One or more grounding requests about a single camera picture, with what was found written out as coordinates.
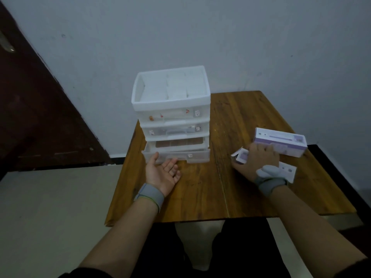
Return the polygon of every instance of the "white wall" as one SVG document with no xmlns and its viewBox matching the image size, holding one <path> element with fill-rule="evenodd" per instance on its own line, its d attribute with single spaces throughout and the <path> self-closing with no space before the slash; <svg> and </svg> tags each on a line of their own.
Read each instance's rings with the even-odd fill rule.
<svg viewBox="0 0 371 278">
<path fill-rule="evenodd" d="M 371 0 L 2 1 L 109 154 L 127 152 L 138 72 L 204 65 L 212 92 L 262 90 L 371 187 Z"/>
</svg>

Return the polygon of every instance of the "wooden table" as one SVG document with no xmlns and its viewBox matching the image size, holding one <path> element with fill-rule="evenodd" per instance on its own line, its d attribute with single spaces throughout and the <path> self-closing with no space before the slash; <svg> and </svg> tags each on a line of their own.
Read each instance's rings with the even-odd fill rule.
<svg viewBox="0 0 371 278">
<path fill-rule="evenodd" d="M 294 132 L 260 91 L 212 94 L 210 162 L 178 162 L 183 175 L 165 200 L 156 221 L 277 216 L 257 187 L 230 165 L 230 154 L 251 143 L 256 127 Z M 145 182 L 146 164 L 141 153 L 145 145 L 138 122 L 108 210 L 107 226 L 114 225 L 123 215 Z M 298 167 L 290 187 L 318 214 L 356 211 L 309 150 L 301 158 L 281 155 L 280 160 Z"/>
</svg>

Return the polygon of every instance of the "brown door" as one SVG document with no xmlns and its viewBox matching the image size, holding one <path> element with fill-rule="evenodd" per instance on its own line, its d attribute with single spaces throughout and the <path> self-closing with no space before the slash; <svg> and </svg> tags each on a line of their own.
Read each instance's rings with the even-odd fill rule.
<svg viewBox="0 0 371 278">
<path fill-rule="evenodd" d="M 8 169 L 111 163 L 0 4 L 0 160 Z"/>
</svg>

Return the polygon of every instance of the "forearm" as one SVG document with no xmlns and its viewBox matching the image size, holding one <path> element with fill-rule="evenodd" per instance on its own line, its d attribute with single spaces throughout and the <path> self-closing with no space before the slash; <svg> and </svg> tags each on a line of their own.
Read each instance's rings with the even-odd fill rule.
<svg viewBox="0 0 371 278">
<path fill-rule="evenodd" d="M 269 199 L 313 277 L 333 277 L 366 258 L 288 187 L 276 187 Z"/>
<path fill-rule="evenodd" d="M 80 267 L 100 269 L 114 278 L 130 277 L 157 212 L 158 207 L 153 201 L 139 198 L 91 250 Z"/>
</svg>

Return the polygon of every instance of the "door handle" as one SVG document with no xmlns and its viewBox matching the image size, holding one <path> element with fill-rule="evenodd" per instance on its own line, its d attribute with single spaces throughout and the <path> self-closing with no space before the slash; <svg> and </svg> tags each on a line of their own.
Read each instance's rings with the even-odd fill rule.
<svg viewBox="0 0 371 278">
<path fill-rule="evenodd" d="M 5 35 L 1 31 L 0 31 L 0 46 L 2 46 L 3 49 L 9 53 L 16 52 L 14 47 L 9 43 L 8 39 L 5 37 Z"/>
</svg>

